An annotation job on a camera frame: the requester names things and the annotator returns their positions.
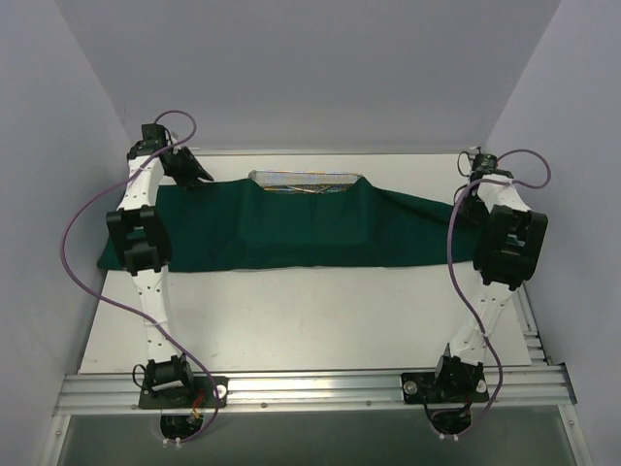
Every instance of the wall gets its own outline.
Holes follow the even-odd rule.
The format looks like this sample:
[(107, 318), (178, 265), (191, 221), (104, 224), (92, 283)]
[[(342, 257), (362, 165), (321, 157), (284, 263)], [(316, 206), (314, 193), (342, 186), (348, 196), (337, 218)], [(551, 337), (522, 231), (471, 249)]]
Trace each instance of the wall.
[(389, 153), (482, 144), (559, 4), (56, 2), (132, 139), (183, 108), (205, 150)]
[[(0, 3), (0, 458), (38, 460), (63, 375), (76, 366), (95, 303), (63, 273), (61, 231), (88, 195), (125, 172), (128, 138), (53, 2)], [(106, 199), (70, 240), (94, 286)]]
[[(621, 456), (620, 23), (617, 0), (564, 0), (488, 142), (539, 150), (552, 164), (549, 188), (524, 192), (550, 217), (528, 291), (544, 344), (568, 364), (598, 465)], [(540, 177), (536, 161), (514, 162)]]

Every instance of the folded fabric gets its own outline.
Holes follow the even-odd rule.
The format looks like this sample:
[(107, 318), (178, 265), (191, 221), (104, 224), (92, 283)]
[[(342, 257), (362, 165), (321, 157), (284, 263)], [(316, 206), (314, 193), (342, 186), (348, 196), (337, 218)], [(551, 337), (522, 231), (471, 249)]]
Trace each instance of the folded fabric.
[[(245, 179), (183, 190), (160, 186), (171, 272), (282, 267), (412, 267), (446, 263), (452, 206), (361, 179), (329, 194), (266, 191)], [(456, 262), (472, 260), (479, 228), (458, 222)], [(99, 267), (121, 270), (110, 241)]]

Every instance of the white table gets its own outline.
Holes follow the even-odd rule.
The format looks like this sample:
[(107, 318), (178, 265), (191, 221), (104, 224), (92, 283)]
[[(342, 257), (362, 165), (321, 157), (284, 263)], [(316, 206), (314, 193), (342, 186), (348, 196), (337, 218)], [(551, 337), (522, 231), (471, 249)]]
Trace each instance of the white table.
[[(455, 154), (202, 156), (219, 181), (251, 170), (356, 172), (378, 187), (452, 203), (464, 182)], [(472, 264), (456, 266), (466, 294)], [(467, 310), (446, 266), (317, 268), (170, 274), (177, 336), (215, 372), (435, 367)], [(138, 306), (124, 272), (109, 272), (103, 292)], [(506, 366), (531, 359), (514, 304), (492, 338)], [(126, 373), (147, 360), (142, 321), (100, 303), (80, 372)], [(486, 361), (493, 365), (491, 358)]]

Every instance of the dark green fabric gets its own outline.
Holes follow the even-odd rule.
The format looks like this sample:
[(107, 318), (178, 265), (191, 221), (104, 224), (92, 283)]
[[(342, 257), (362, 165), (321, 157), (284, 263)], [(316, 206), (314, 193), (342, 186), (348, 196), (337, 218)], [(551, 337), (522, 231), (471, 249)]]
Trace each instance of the dark green fabric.
[[(444, 264), (451, 206), (365, 179), (331, 194), (275, 193), (239, 180), (193, 191), (161, 186), (157, 210), (173, 245), (171, 272), (208, 272)], [(472, 260), (478, 234), (456, 229), (456, 262)], [(120, 270), (110, 242), (98, 265)]]

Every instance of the black mounting base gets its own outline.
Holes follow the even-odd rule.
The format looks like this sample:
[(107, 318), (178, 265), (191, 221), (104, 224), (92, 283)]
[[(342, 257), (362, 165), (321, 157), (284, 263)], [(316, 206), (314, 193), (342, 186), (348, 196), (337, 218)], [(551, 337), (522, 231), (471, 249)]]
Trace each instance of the black mounting base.
[[(215, 383), (224, 385), (228, 391), (229, 380), (226, 377), (213, 377)], [(138, 407), (141, 410), (170, 410), (175, 408), (187, 408), (191, 410), (197, 398), (197, 392), (202, 390), (205, 399), (197, 408), (215, 408), (216, 400), (213, 396), (213, 388), (207, 377), (194, 377), (194, 391), (186, 387), (168, 388), (161, 391), (149, 392), (143, 384)], [(226, 406), (226, 395), (220, 398), (219, 408)]]
[(489, 401), (487, 389), (479, 393), (447, 396), (440, 387), (435, 385), (435, 372), (405, 372), (401, 375), (401, 390), (404, 394), (404, 403), (407, 405), (438, 405), (438, 404), (466, 404), (485, 403)]

